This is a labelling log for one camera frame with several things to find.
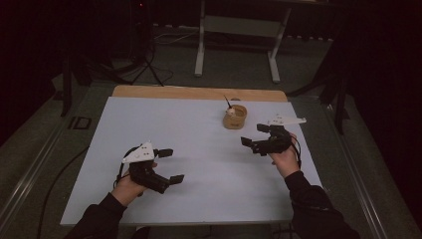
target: white table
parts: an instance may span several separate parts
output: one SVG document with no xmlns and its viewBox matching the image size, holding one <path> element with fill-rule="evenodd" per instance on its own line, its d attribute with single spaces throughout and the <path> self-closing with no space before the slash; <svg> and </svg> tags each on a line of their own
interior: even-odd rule
<svg viewBox="0 0 422 239">
<path fill-rule="evenodd" d="M 268 223 L 291 220 L 289 191 L 268 156 L 253 154 L 240 137 L 266 139 L 256 124 L 276 114 L 295 117 L 290 103 L 241 101 L 248 109 L 245 126 L 226 129 L 222 100 L 109 98 L 91 147 L 62 218 L 75 225 L 85 209 L 99 203 L 118 173 L 123 155 L 151 140 L 158 149 L 172 148 L 158 158 L 155 172 L 185 174 L 181 184 L 164 194 L 147 190 L 125 211 L 126 225 L 195 225 Z M 314 162 L 297 124 L 286 126 L 302 146 L 302 170 L 320 185 Z"/>
</svg>

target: metal stand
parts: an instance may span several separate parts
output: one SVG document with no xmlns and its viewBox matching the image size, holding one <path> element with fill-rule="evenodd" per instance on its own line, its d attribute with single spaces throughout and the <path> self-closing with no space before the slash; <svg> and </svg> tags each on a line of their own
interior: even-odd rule
<svg viewBox="0 0 422 239">
<path fill-rule="evenodd" d="M 282 43 L 283 34 L 285 33 L 291 11 L 292 8 L 286 9 L 282 22 L 210 16 L 205 14 L 205 0 L 202 0 L 201 18 L 199 22 L 199 47 L 196 57 L 195 76 L 202 77 L 205 55 L 205 31 L 220 32 L 275 38 L 276 43 L 273 50 L 268 53 L 268 60 L 273 82 L 276 84 L 279 83 L 280 75 L 277 67 L 276 56 Z"/>
</svg>

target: black jacket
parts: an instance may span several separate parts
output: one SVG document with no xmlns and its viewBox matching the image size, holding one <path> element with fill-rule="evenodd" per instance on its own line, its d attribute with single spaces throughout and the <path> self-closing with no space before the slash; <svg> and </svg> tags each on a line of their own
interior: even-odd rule
<svg viewBox="0 0 422 239">
<path fill-rule="evenodd" d="M 360 238 L 336 211 L 323 189 L 312 186 L 301 171 L 286 177 L 286 185 L 291 192 L 294 209 L 293 226 L 302 239 Z M 115 239 L 118 222 L 126 207 L 122 206 L 111 194 L 99 205 L 87 208 L 83 218 L 65 239 Z"/>
</svg>

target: hand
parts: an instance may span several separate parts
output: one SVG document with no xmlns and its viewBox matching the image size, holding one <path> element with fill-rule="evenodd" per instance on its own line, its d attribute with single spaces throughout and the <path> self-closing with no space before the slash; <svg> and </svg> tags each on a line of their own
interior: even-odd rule
<svg viewBox="0 0 422 239">
<path fill-rule="evenodd" d="M 123 206 L 129 205 L 139 194 L 148 189 L 132 181 L 128 174 L 127 171 L 111 192 L 112 196 Z"/>
<path fill-rule="evenodd" d="M 292 143 L 295 144 L 296 136 L 293 133 L 290 133 L 290 135 L 292 136 Z M 298 165 L 296 152 L 292 146 L 282 153 L 269 153 L 269 156 L 283 178 L 301 170 Z"/>
</svg>

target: white table leg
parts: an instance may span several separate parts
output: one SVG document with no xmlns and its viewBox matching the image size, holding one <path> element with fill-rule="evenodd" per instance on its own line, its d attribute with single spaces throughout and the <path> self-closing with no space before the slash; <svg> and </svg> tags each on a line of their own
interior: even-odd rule
<svg viewBox="0 0 422 239">
<path fill-rule="evenodd" d="M 204 66 L 204 21 L 205 21 L 205 0 L 201 1 L 201 19 L 199 21 L 199 47 L 196 56 L 195 77 L 202 77 L 202 68 Z"/>
<path fill-rule="evenodd" d="M 279 32 L 277 33 L 276 45 L 274 46 L 273 51 L 268 52 L 268 61 L 270 64 L 271 76 L 273 78 L 273 82 L 276 84 L 280 82 L 279 69 L 277 67 L 277 62 L 276 62 L 276 55 L 277 55 L 277 52 L 279 51 L 280 44 L 282 43 L 283 34 L 285 33 L 291 11 L 292 11 L 292 8 L 286 9 L 285 17 L 283 19 L 283 22 L 280 24 Z"/>
</svg>

